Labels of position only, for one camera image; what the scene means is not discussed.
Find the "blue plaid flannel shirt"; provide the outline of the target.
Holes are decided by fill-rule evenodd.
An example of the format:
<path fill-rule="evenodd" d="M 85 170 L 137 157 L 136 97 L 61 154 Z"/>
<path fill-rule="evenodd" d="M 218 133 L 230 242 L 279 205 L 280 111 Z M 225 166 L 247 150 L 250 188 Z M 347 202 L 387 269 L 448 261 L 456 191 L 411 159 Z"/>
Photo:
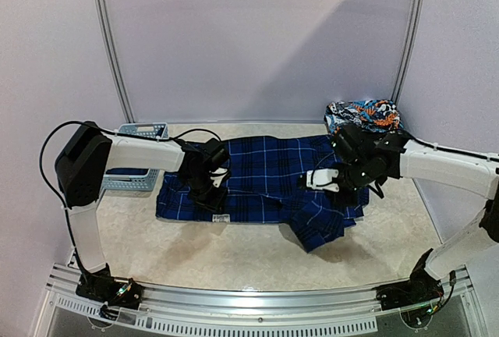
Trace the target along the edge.
<path fill-rule="evenodd" d="M 188 198 L 189 187 L 177 175 L 165 174 L 156 199 L 155 216 L 183 222 L 286 224 L 306 252 L 332 242 L 355 225 L 370 201 L 368 189 L 357 190 L 345 206 L 324 191 L 299 187 L 308 171 L 341 163 L 328 136 L 290 139 L 270 136 L 228 140 L 231 156 L 228 190 L 222 212 L 214 214 Z"/>

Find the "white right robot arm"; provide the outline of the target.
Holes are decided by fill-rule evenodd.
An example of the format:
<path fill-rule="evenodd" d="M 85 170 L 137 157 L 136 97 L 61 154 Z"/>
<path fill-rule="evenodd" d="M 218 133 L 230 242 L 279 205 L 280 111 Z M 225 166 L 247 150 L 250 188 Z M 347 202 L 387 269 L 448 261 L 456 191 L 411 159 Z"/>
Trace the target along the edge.
<path fill-rule="evenodd" d="M 434 282 L 498 245 L 498 157 L 442 147 L 403 130 L 372 133 L 356 126 L 340 129 L 331 139 L 338 165 L 315 165 L 299 178 L 309 191 L 324 191 L 344 204 L 368 186 L 387 179 L 411 179 L 451 188 L 482 200 L 472 220 L 440 246 L 423 254 L 403 286 L 403 296 L 418 303 Z"/>

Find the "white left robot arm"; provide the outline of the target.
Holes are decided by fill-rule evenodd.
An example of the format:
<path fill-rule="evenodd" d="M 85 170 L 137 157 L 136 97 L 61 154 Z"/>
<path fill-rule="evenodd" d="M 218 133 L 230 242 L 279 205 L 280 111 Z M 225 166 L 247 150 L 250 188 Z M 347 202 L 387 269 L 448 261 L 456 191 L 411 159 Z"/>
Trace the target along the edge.
<path fill-rule="evenodd" d="M 95 122 L 81 122 L 55 160 L 55 173 L 67 211 L 69 229 L 87 290 L 100 301 L 116 293 L 106 267 L 97 223 L 101 185 L 110 169 L 157 169 L 178 176 L 188 198 L 209 212 L 222 211 L 230 155 L 218 138 L 193 143 L 180 137 L 141 137 L 111 132 Z"/>

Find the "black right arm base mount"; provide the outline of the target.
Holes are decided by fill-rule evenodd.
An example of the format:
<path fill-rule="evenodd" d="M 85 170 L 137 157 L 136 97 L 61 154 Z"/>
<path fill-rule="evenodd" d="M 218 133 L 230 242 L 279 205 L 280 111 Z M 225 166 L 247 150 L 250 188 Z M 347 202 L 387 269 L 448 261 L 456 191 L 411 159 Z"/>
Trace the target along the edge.
<path fill-rule="evenodd" d="M 445 275 L 437 275 L 430 268 L 430 255 L 433 251 L 433 249 L 429 249 L 419 258 L 408 279 L 373 288 L 376 292 L 376 300 L 380 302 L 382 310 L 407 307 L 438 298 L 437 303 L 434 306 L 429 306 L 425 311 L 428 316 L 431 316 L 447 305 L 457 282 L 456 271 L 453 268 L 448 273 L 451 290 L 445 296 L 444 288 L 441 285 L 441 279 Z"/>

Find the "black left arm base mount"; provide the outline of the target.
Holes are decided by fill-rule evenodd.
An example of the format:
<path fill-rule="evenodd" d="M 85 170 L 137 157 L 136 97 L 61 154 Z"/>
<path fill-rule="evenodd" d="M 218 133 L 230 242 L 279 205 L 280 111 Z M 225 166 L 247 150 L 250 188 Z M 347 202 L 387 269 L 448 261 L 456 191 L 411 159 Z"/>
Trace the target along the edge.
<path fill-rule="evenodd" d="M 80 276 L 76 295 L 109 307 L 124 307 L 137 310 L 143 299 L 145 288 L 133 278 L 111 275 L 109 265 L 95 272 L 85 272 Z"/>

